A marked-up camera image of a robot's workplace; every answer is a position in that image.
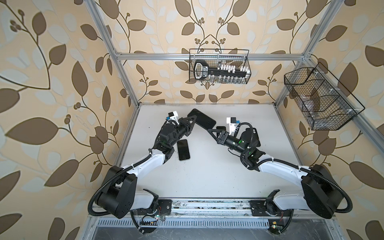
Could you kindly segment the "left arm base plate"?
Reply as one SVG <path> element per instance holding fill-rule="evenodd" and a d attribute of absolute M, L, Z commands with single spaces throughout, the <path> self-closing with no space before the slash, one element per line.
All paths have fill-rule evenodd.
<path fill-rule="evenodd" d="M 155 200 L 148 209 L 137 209 L 134 210 L 134 213 L 139 216 L 144 215 L 159 215 L 159 216 L 168 216 L 172 211 L 173 201 L 170 199 L 160 199 Z"/>

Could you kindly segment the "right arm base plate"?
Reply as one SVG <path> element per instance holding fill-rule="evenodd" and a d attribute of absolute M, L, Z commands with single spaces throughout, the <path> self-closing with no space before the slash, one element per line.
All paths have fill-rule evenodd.
<path fill-rule="evenodd" d="M 292 210 L 280 210 L 273 202 L 266 203 L 265 200 L 249 201 L 253 217 L 289 217 Z"/>

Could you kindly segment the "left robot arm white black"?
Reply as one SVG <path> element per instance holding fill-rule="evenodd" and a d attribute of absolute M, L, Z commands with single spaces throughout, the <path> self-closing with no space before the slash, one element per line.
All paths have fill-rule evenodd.
<path fill-rule="evenodd" d="M 159 196 L 148 189 L 139 190 L 138 181 L 171 158 L 174 145 L 191 134 L 196 119 L 195 115 L 178 120 L 168 117 L 148 155 L 125 167 L 112 166 L 88 203 L 89 215 L 113 215 L 121 219 L 134 210 L 155 213 Z"/>

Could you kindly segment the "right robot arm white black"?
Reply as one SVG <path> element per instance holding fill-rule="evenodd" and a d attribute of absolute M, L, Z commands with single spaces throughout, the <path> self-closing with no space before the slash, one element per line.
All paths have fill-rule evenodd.
<path fill-rule="evenodd" d="M 240 123 L 236 126 L 233 134 L 219 129 L 209 129 L 208 133 L 217 144 L 238 152 L 247 170 L 271 174 L 299 187 L 299 190 L 293 192 L 272 191 L 265 198 L 261 207 L 263 211 L 270 216 L 287 210 L 312 211 L 324 219 L 331 219 L 335 213 L 346 214 L 352 211 L 352 199 L 323 166 L 299 166 L 260 151 L 260 141 L 251 124 L 245 124 L 248 126 L 246 136 L 237 138 L 243 125 Z"/>

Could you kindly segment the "black phone case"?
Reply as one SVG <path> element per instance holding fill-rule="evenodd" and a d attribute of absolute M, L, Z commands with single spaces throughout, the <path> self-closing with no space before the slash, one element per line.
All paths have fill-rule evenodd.
<path fill-rule="evenodd" d="M 249 136 L 250 136 L 250 143 L 252 145 L 255 145 L 255 146 L 260 146 L 261 142 L 260 142 L 260 138 L 259 138 L 257 129 L 256 128 L 252 128 L 252 129 L 247 128 L 247 132 L 249 133 Z"/>

